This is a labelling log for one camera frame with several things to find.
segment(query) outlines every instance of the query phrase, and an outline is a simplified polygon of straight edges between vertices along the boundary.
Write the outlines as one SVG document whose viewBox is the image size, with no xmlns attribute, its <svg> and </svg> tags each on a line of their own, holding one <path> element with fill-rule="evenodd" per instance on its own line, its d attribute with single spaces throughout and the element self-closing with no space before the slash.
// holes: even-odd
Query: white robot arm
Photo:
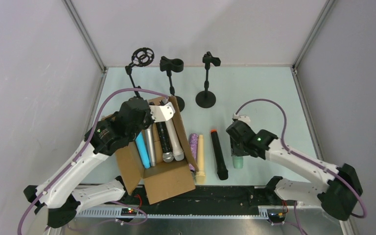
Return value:
<svg viewBox="0 0 376 235">
<path fill-rule="evenodd" d="M 309 181 L 291 181 L 281 176 L 275 176 L 266 185 L 267 189 L 273 190 L 281 200 L 302 201 L 310 205 L 321 206 L 328 214 L 339 220 L 345 221 L 349 218 L 357 203 L 357 198 L 348 187 L 335 179 L 327 170 L 344 178 L 357 194 L 361 195 L 361 184 L 352 166 L 344 164 L 342 167 L 338 167 L 318 159 L 312 159 L 282 143 L 280 138 L 269 131 L 260 130 L 256 134 L 248 125 L 250 119 L 247 116 L 234 115 L 233 121 L 227 128 L 232 148 L 236 148 L 233 152 L 278 163 Z M 296 154 L 312 159 L 321 165 L 322 169 L 299 158 Z"/>
<path fill-rule="evenodd" d="M 90 132 L 85 135 L 73 155 L 47 181 L 38 186 L 25 188 L 24 194 L 29 202 L 33 202 L 40 193 L 43 194 L 35 204 L 35 213 L 46 206 L 47 225 L 59 228 L 70 222 L 82 210 L 105 202 L 118 201 L 125 194 L 125 190 L 116 179 L 90 188 L 75 188 L 116 150 L 134 141 L 141 130 L 147 129 L 154 122 L 170 120 L 173 114 L 174 108 L 170 102 L 163 106 L 148 105 L 147 101 L 141 98 L 132 98 L 124 102 L 118 112 L 97 123 L 90 144 L 76 161 L 73 159 L 83 148 Z M 45 190 L 68 165 L 71 167 Z"/>
</svg>

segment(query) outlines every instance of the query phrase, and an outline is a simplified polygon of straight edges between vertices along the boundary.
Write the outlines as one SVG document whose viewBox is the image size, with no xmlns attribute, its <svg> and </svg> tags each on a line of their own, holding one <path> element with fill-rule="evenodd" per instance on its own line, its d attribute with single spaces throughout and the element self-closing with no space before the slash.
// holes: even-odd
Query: box flap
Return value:
<svg viewBox="0 0 376 235">
<path fill-rule="evenodd" d="M 169 101 L 172 102 L 172 105 L 175 108 L 175 114 L 174 114 L 174 117 L 172 117 L 172 121 L 175 126 L 179 143 L 181 144 L 181 147 L 184 150 L 185 158 L 188 161 L 188 163 L 190 163 L 195 168 L 195 171 L 198 171 L 197 162 L 195 161 L 191 152 L 191 147 L 189 146 L 187 134 L 185 132 L 184 124 L 182 122 L 181 113 L 179 112 L 178 102 L 176 100 L 176 97 L 170 96 Z"/>
<path fill-rule="evenodd" d="M 139 156 L 138 148 L 135 142 L 131 142 L 129 146 L 118 149 L 115 155 L 124 186 L 128 193 L 131 194 L 143 177 L 144 167 Z"/>
<path fill-rule="evenodd" d="M 145 171 L 144 181 L 149 204 L 195 189 L 191 171 L 185 161 L 159 163 Z"/>
</svg>

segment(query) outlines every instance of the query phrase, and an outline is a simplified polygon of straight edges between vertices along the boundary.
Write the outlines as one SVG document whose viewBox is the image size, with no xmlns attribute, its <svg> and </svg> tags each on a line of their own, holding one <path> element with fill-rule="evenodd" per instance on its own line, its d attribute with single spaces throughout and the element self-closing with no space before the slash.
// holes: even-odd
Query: metal frame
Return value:
<svg viewBox="0 0 376 235">
<path fill-rule="evenodd" d="M 92 54 L 94 60 L 96 61 L 100 71 L 104 73 L 106 71 L 106 66 L 101 60 L 101 57 L 98 54 L 97 49 L 83 24 L 83 21 L 81 21 L 81 18 L 78 15 L 78 12 L 74 7 L 74 4 L 72 3 L 71 0 L 62 0 L 62 1 L 64 5 L 66 6 L 68 13 L 71 16 L 73 23 L 75 24 L 75 26 L 77 26 L 78 32 L 81 34 L 81 36 L 83 36 L 83 40 L 86 43 L 87 47 L 89 48 L 90 53 Z"/>
<path fill-rule="evenodd" d="M 91 113 L 90 113 L 89 119 L 87 120 L 86 129 L 84 130 L 85 133 L 93 126 L 94 117 L 95 117 L 96 112 L 97 112 L 97 105 L 98 105 L 98 102 L 100 101 L 101 92 L 103 91 L 103 86 L 104 86 L 104 82 L 106 81 L 106 76 L 107 76 L 108 71 L 109 71 L 109 69 L 107 69 L 101 75 L 100 84 L 98 85 L 97 93 L 96 93 L 96 96 L 94 98 L 94 103 L 92 105 Z"/>
<path fill-rule="evenodd" d="M 320 32 L 320 29 L 324 25 L 325 20 L 327 19 L 328 15 L 331 13 L 333 7 L 335 6 L 336 0 L 327 0 L 324 7 L 321 10 L 321 13 L 319 14 L 318 18 L 316 19 L 316 22 L 314 26 L 312 27 L 308 37 L 306 38 L 306 41 L 299 51 L 298 57 L 296 57 L 295 62 L 293 63 L 293 68 L 296 69 L 301 64 L 301 61 L 303 57 L 305 56 L 306 52 L 309 50 L 310 46 L 314 42 L 314 39 Z"/>
<path fill-rule="evenodd" d="M 94 104 L 92 106 L 92 111 L 91 111 L 91 114 L 89 116 L 89 119 L 88 119 L 88 122 L 87 122 L 87 125 L 86 125 L 85 131 L 87 131 L 93 124 L 93 120 L 94 120 L 94 117 L 95 117 L 95 114 L 96 114 L 96 111 L 97 111 L 96 110 L 97 104 L 100 100 L 100 96 L 101 96 L 103 85 L 104 85 L 104 82 L 105 82 L 105 79 L 106 79 L 108 68 L 104 65 L 100 55 L 98 54 L 97 49 L 96 49 L 88 31 L 86 30 L 80 16 L 78 15 L 77 10 L 74 7 L 74 4 L 72 3 L 72 0 L 62 0 L 62 1 L 65 4 L 65 7 L 66 7 L 68 13 L 70 14 L 74 24 L 77 26 L 79 33 L 82 35 L 83 40 L 86 43 L 87 47 L 89 48 L 90 53 L 92 54 L 92 56 L 93 56 L 95 62 L 97 63 L 100 71 L 102 72 L 102 77 L 101 77 L 100 84 L 99 84 L 98 89 L 97 89 Z M 296 89 L 298 91 L 299 99 L 301 101 L 302 109 L 304 111 L 304 115 L 305 115 L 306 122 L 307 122 L 307 125 L 308 125 L 308 128 L 309 128 L 309 133 L 310 133 L 310 136 L 311 136 L 311 139 L 312 139 L 312 142 L 313 142 L 315 153 L 316 153 L 317 158 L 320 159 L 320 160 L 324 159 L 323 155 L 322 155 L 322 148 L 321 148 L 321 145 L 319 143 L 319 138 L 318 138 L 318 135 L 316 133 L 315 125 L 313 123 L 313 118 L 312 118 L 308 103 L 306 101 L 305 93 L 303 91 L 302 85 L 301 85 L 300 80 L 299 80 L 298 67 L 301 64 L 302 59 L 304 58 L 306 52 L 309 50 L 310 46 L 313 44 L 316 36 L 319 34 L 322 26 L 324 25 L 327 17 L 331 13 L 331 11 L 332 11 L 333 7 L 335 6 L 336 2 L 337 2 L 336 0 L 327 0 L 323 9 L 321 10 L 320 15 L 318 16 L 318 18 L 316 20 L 316 23 L 312 27 L 307 39 L 305 40 L 303 47 L 301 48 L 297 58 L 295 59 L 293 65 L 291 67 L 291 72 L 292 72 L 292 75 L 293 75 L 293 79 L 295 81 Z M 340 224 L 341 224 L 342 231 L 345 235 L 357 235 L 357 234 L 359 234 L 353 218 L 350 218 L 348 221 L 340 221 Z M 56 230 L 49 229 L 47 231 L 47 234 L 48 235 L 59 235 L 59 234 L 61 234 L 61 230 L 60 229 L 56 229 Z"/>
</svg>

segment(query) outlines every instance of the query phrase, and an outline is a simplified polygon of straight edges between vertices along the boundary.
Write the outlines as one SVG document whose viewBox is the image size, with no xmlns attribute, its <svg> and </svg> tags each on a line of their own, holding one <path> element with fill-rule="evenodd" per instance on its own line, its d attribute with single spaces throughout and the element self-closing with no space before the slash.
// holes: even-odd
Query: light blue table surface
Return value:
<svg viewBox="0 0 376 235">
<path fill-rule="evenodd" d="M 169 81 L 165 72 L 158 67 L 134 68 L 132 73 L 136 85 L 144 89 L 169 94 Z M 209 81 L 210 91 L 217 97 L 217 103 L 209 109 L 203 109 L 195 103 L 195 96 L 204 89 L 205 69 L 203 67 L 184 68 L 181 73 L 173 73 L 175 94 L 185 100 L 186 106 L 181 115 L 186 133 L 204 135 L 204 154 L 206 185 L 253 185 L 263 186 L 275 175 L 289 180 L 306 181 L 291 170 L 263 159 L 244 157 L 243 169 L 234 169 L 230 152 L 230 140 L 225 132 L 232 123 L 235 111 L 246 101 L 267 98 L 279 103 L 287 115 L 286 142 L 292 147 L 316 158 L 304 113 L 299 101 L 293 76 L 288 67 L 212 67 Z M 109 68 L 104 83 L 101 103 L 114 91 L 130 88 L 132 84 L 124 68 Z M 145 99 L 156 97 L 141 93 Z M 102 115 L 107 116 L 120 109 L 122 102 L 134 96 L 126 92 L 116 95 L 104 108 Z M 283 116 L 280 110 L 267 102 L 255 102 L 240 112 L 248 115 L 255 132 L 266 129 L 280 136 Z M 215 158 L 212 149 L 210 130 L 217 129 L 225 163 L 229 172 L 228 180 L 219 180 L 215 170 Z M 116 158 L 108 158 L 97 166 L 83 183 L 105 183 L 120 175 Z"/>
</svg>

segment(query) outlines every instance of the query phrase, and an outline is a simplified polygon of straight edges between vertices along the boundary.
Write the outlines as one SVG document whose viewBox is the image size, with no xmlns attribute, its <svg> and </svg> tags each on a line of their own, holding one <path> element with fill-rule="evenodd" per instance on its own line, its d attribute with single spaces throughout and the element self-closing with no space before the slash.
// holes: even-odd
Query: purple cable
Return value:
<svg viewBox="0 0 376 235">
<path fill-rule="evenodd" d="M 309 159 L 293 150 L 290 150 L 289 147 L 287 147 L 287 145 L 285 144 L 284 142 L 284 133 L 286 132 L 286 124 L 287 124 L 287 120 L 286 120 L 286 113 L 284 112 L 284 109 L 276 102 L 272 101 L 272 100 L 269 100 L 269 99 L 252 99 L 252 100 L 249 100 L 247 102 L 245 102 L 242 106 L 240 106 L 240 108 L 237 110 L 237 112 L 235 114 L 238 114 L 240 112 L 240 110 L 246 106 L 247 104 L 249 103 L 252 103 L 252 102 L 256 102 L 256 101 L 266 101 L 266 102 L 269 102 L 269 103 L 272 103 L 274 105 L 276 105 L 280 111 L 282 112 L 283 114 L 283 119 L 284 119 L 284 125 L 283 125 L 283 129 L 282 129 L 282 136 L 281 136 L 281 144 L 283 146 L 283 148 L 287 151 L 287 152 L 290 152 L 291 154 L 295 155 L 296 157 L 302 159 L 302 160 L 305 160 L 307 161 L 308 163 L 311 163 L 315 166 L 317 166 L 318 168 L 320 168 L 321 170 L 326 170 L 326 172 L 328 172 L 329 174 L 331 174 L 333 177 L 335 177 L 336 179 L 340 180 L 353 194 L 354 196 L 357 198 L 361 208 L 362 208 L 362 212 L 363 214 L 362 215 L 358 215 L 358 214 L 354 214 L 354 213 L 351 213 L 352 216 L 354 217 L 357 217 L 357 218 L 365 218 L 367 217 L 367 208 L 364 204 L 364 202 L 362 201 L 361 197 L 358 195 L 358 193 L 356 193 L 355 189 L 350 185 L 348 184 L 347 181 L 345 181 L 341 176 L 339 176 L 338 174 L 336 174 L 335 172 L 329 170 L 329 169 L 325 169 L 324 166 L 322 166 L 321 164 L 313 161 L 312 159 Z"/>
<path fill-rule="evenodd" d="M 284 222 L 284 223 L 273 223 L 272 221 L 270 221 L 269 220 L 269 222 L 270 223 L 272 223 L 273 225 L 283 225 L 283 224 L 289 224 L 289 225 L 292 225 L 293 227 L 295 227 L 295 228 L 297 228 L 297 229 L 299 229 L 299 226 L 297 225 L 297 224 L 295 224 L 295 223 L 291 223 L 291 222 Z M 304 234 L 304 235 L 308 235 L 307 234 L 307 232 L 304 230 L 304 229 L 302 229 L 302 232 L 301 232 L 301 234 Z"/>
<path fill-rule="evenodd" d="M 189 146 L 191 147 L 192 156 L 197 161 L 197 151 L 198 151 L 198 135 L 196 133 L 192 133 L 189 137 Z M 193 165 L 189 164 L 189 168 L 192 172 L 195 171 Z"/>
<path fill-rule="evenodd" d="M 90 131 L 90 135 L 89 137 L 87 138 L 86 142 L 84 143 L 84 146 L 81 148 L 81 150 L 77 153 L 77 155 L 73 158 L 73 162 L 76 162 L 77 159 L 81 156 L 81 154 L 83 154 L 84 150 L 86 150 L 87 146 L 89 145 L 90 143 L 90 140 L 92 139 L 93 137 L 93 134 L 96 130 L 96 126 L 97 126 L 97 122 L 98 122 L 98 119 L 100 118 L 101 116 L 101 111 L 103 110 L 104 106 L 106 106 L 107 102 L 109 102 L 110 99 L 113 98 L 113 96 L 119 94 L 119 93 L 122 93 L 122 92 L 145 92 L 145 93 L 150 93 L 150 94 L 155 94 L 155 95 L 159 95 L 159 96 L 163 96 L 165 97 L 166 99 L 169 99 L 169 96 L 165 95 L 165 94 L 162 94 L 162 93 L 159 93 L 159 92 L 154 92 L 154 91 L 151 91 L 151 90 L 145 90 L 145 89 L 140 89 L 140 88 L 125 88 L 125 89 L 120 89 L 120 90 L 117 90 L 115 92 L 113 92 L 111 95 L 109 95 L 106 100 L 101 104 L 100 106 L 100 109 L 98 110 L 97 112 L 97 115 L 94 119 L 94 124 L 93 124 L 93 127 L 92 127 L 92 130 Z M 61 172 L 54 177 L 54 179 L 43 189 L 43 191 L 48 191 L 48 189 L 51 188 L 51 186 L 53 184 L 55 184 L 55 182 L 57 182 L 57 180 L 68 170 L 70 169 L 71 167 L 71 164 L 68 164 L 63 170 L 61 170 Z M 38 194 L 37 198 L 35 198 L 35 200 L 28 206 L 28 208 L 26 209 L 26 211 L 23 213 L 21 219 L 20 219 L 20 222 L 18 224 L 18 235 L 22 235 L 22 225 L 25 221 L 25 218 L 26 216 L 28 215 L 28 213 L 32 210 L 32 208 L 34 207 L 35 203 L 38 202 L 38 200 L 40 200 L 40 198 L 43 196 L 43 193 L 41 192 L 40 194 Z"/>
<path fill-rule="evenodd" d="M 295 217 L 296 217 L 296 223 L 298 224 L 298 229 L 299 231 L 301 231 L 301 235 L 304 234 L 304 229 L 302 228 L 302 224 L 301 224 L 301 221 L 298 217 L 298 212 L 296 210 L 296 206 L 298 205 L 298 201 L 295 201 L 295 204 L 293 205 L 293 212 L 295 213 Z"/>
<path fill-rule="evenodd" d="M 121 205 L 121 206 L 124 206 L 124 207 L 127 207 L 127 208 L 132 208 L 134 210 L 137 210 L 137 211 L 139 211 L 140 213 L 142 213 L 145 216 L 145 219 L 143 221 L 137 222 L 137 223 L 124 222 L 124 221 L 121 221 L 120 219 L 106 219 L 106 220 L 103 220 L 103 221 L 101 221 L 101 222 L 99 222 L 97 224 L 93 224 L 93 225 L 91 225 L 91 226 L 89 226 L 87 228 L 84 228 L 84 229 L 73 229 L 72 227 L 70 227 L 69 224 L 67 224 L 67 228 L 70 229 L 70 230 L 72 230 L 72 231 L 75 231 L 75 232 L 83 232 L 83 231 L 87 231 L 87 230 L 89 230 L 91 228 L 97 227 L 99 225 L 102 225 L 102 224 L 105 224 L 105 223 L 108 223 L 108 222 L 116 222 L 116 223 L 120 222 L 120 223 L 128 224 L 128 225 L 139 225 L 139 224 L 142 224 L 142 223 L 144 223 L 144 222 L 146 222 L 148 220 L 148 215 L 144 211 L 142 211 L 141 209 L 139 209 L 139 208 L 134 208 L 134 207 L 131 207 L 129 205 L 123 204 L 121 202 L 116 202 L 116 201 L 111 201 L 111 202 L 115 203 L 115 204 L 118 204 L 118 205 Z"/>
</svg>

